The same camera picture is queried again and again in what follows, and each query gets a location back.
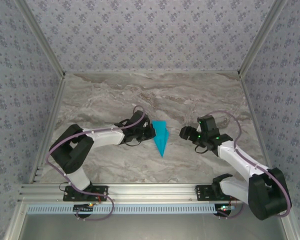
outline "gray marble tabletop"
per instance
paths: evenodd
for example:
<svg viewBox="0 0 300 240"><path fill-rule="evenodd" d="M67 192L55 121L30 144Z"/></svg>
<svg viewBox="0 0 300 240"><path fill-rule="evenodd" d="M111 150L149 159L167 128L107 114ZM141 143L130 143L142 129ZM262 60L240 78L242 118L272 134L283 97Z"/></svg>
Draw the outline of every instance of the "gray marble tabletop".
<svg viewBox="0 0 300 240"><path fill-rule="evenodd" d="M214 177L239 174L212 152L195 153L195 145L179 137L183 126L211 111L226 110L242 126L239 146L264 164L252 116L237 73L78 73L67 74L53 133L54 142L71 124L82 128L111 126L130 118L142 105L151 120L166 121L169 139L161 157L153 141L135 147L108 145L92 149L83 168L93 183L210 183ZM221 133L233 139L236 123L213 115ZM45 166L42 183L64 179Z"/></svg>

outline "teal triangular object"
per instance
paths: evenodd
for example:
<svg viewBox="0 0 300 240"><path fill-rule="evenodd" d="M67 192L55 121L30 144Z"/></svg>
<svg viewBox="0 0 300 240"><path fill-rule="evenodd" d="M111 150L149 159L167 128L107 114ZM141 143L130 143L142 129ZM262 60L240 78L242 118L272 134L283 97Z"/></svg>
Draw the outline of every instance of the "teal triangular object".
<svg viewBox="0 0 300 240"><path fill-rule="evenodd" d="M154 143L158 148L161 157L163 157L169 138L167 123L166 121L152 121L152 125L155 130Z"/></svg>

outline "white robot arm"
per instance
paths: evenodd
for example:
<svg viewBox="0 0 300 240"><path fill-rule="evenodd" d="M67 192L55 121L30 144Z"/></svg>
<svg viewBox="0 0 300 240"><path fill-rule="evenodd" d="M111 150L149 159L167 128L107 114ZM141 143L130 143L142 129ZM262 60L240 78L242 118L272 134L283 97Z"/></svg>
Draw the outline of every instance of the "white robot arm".
<svg viewBox="0 0 300 240"><path fill-rule="evenodd" d="M130 119L125 119L111 126L111 130L100 132L92 131L91 133L75 137L58 147L51 156L79 190L90 192L92 183L82 167L89 151L93 148L106 145L127 144L133 139L142 142L154 138L156 133L146 114L142 120L133 127L122 130L118 129L136 123L142 115L143 112L138 110ZM91 129L81 128L77 124L73 124L58 138L50 149L72 135L89 130Z"/></svg>
<svg viewBox="0 0 300 240"><path fill-rule="evenodd" d="M269 169L238 146L235 149L233 139L227 134L220 134L213 116L206 115L198 118L197 121L199 123L197 129L185 126L180 131L180 137L206 148L206 151L212 151L232 165L244 178L244 181L241 181L228 173L214 178L211 186L216 197L232 196L241 200L249 205L253 214L260 220L287 210L287 200L278 185L257 166L274 176L289 196L285 177L278 168ZM237 151L250 163L244 160Z"/></svg>

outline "wire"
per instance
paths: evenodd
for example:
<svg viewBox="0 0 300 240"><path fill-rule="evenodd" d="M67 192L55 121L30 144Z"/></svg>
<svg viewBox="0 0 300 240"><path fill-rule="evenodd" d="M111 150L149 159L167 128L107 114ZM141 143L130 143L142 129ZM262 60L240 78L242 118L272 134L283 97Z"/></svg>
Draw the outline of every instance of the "wire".
<svg viewBox="0 0 300 240"><path fill-rule="evenodd" d="M230 196L230 199L234 199L234 200L235 200L234 208L236 208L236 207L237 207L237 199L236 199L235 197L232 197L232 196Z"/></svg>
<svg viewBox="0 0 300 240"><path fill-rule="evenodd" d="M199 145L198 146L196 146L195 148L194 148L194 151L197 153L197 154L205 154L206 152L208 152L208 149L206 149L206 150L204 150L204 151L202 151L202 152L199 152L199 151L197 151L197 148L198 147L200 147Z"/></svg>
<svg viewBox="0 0 300 240"><path fill-rule="evenodd" d="M139 146L140 144L141 144L141 141L140 141L138 144L136 144L136 145L130 145L130 144L128 144L128 143L125 143L125 145L127 145L127 146L129 146L129 147Z"/></svg>
<svg viewBox="0 0 300 240"><path fill-rule="evenodd" d="M145 109L140 106L140 105L137 105L133 108L133 113L135 113L136 111L136 108L141 108L142 109L142 116L140 117L140 119L128 126L123 126L123 127L103 127L103 128L97 128L97 129L93 129L93 130L88 130L88 131L82 131L82 132L79 132L79 133L76 133L72 136L69 136L65 139L63 139L62 141L60 141L58 144L56 144L53 148L50 149L50 151L46 154L45 156L45 162L53 167L59 174L61 174L66 180L67 182L71 185L71 187L73 187L74 190L76 190L77 192L79 193L82 193L82 194L86 194L86 195L92 195L92 196L97 196L97 197L104 197L104 198L107 198L110 200L111 204L112 204L112 208L111 208L111 211L108 213L108 215L104 216L104 217L101 217L101 218L88 218L88 219L84 219L85 221L102 221L102 220L105 220L105 219L108 219L112 213L114 212L114 209L115 209L115 203L114 201L112 200L111 197L109 197L108 195L105 195L105 194L101 194L101 193L96 193L96 192L88 192L88 191L82 191L80 190L79 188L77 188L72 182L71 180L67 177L67 175L62 172L58 167L56 167L54 164L52 164L51 162L49 162L49 156L58 148L60 147L62 144L68 142L69 140L71 139L74 139L74 138L77 138L79 136L82 136L82 135L85 135L85 134L91 134L92 132L105 132L105 131L113 131L113 130L123 130L123 129L128 129L128 128L131 128L135 125L137 125L138 123L141 122L141 120L145 117Z"/></svg>
<svg viewBox="0 0 300 240"><path fill-rule="evenodd" d="M84 208L83 208L83 207L79 207L79 208L76 210L76 212L75 212L75 216L76 216L76 219L78 219L78 220L86 221L85 218L79 217L79 212L80 212L80 210L82 210L82 209L84 209Z"/></svg>
<svg viewBox="0 0 300 240"><path fill-rule="evenodd" d="M60 183L60 185L59 185L59 190L60 190L61 192L64 192L64 193L66 192L66 191L65 191L66 189L64 189L64 190L61 189L61 185L62 185L62 184L67 184L67 183L68 183L67 181L64 181L64 182Z"/></svg>
<svg viewBox="0 0 300 240"><path fill-rule="evenodd" d="M224 111L224 110L216 110L216 111L212 111L212 112L209 112L208 114L206 114L205 116L207 115L210 115L210 114L215 114L215 113L223 113L223 114L227 114L229 115L230 117L232 117L234 119L234 121L236 122L236 124L238 125L238 128L239 128L239 134L238 136L236 137L236 139L234 140L233 142L233 147L234 147L234 151L243 159L245 160L248 164L254 166L255 168L259 169L260 171L264 172L266 175L269 176L269 178L271 178L276 184L277 186L280 188L280 190L282 191L284 197L285 197L285 200L286 200L286 205L287 205L287 208L286 208L286 211L284 214L280 215L278 214L278 217L280 218L283 218L283 217L286 217L289 215L290 213L290 210L291 210L291 202L290 202L290 199L289 199L289 196L288 196L288 193L287 191L285 190L284 186L282 186L282 184L271 174L269 173L267 170L263 169L262 167L260 167L259 165L253 163L252 161L250 161L249 159L247 159L245 156L243 156L243 154L237 149L237 142L238 142L238 139L241 137L242 135L242 128L241 128L241 125L238 121L238 119L232 115L230 112L227 112L227 111Z"/></svg>

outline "patterned wallpaper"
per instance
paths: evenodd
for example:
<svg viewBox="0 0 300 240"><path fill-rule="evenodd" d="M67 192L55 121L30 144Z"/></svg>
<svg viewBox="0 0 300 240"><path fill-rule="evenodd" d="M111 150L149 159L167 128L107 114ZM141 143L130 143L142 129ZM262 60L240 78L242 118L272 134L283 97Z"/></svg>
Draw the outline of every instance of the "patterned wallpaper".
<svg viewBox="0 0 300 240"><path fill-rule="evenodd" d="M245 76L269 157L300 224L300 0L289 0Z"/></svg>
<svg viewBox="0 0 300 240"><path fill-rule="evenodd" d="M59 77L13 0L0 0L0 240L29 180Z"/></svg>
<svg viewBox="0 0 300 240"><path fill-rule="evenodd" d="M237 70L273 0L27 0L62 68Z"/></svg>

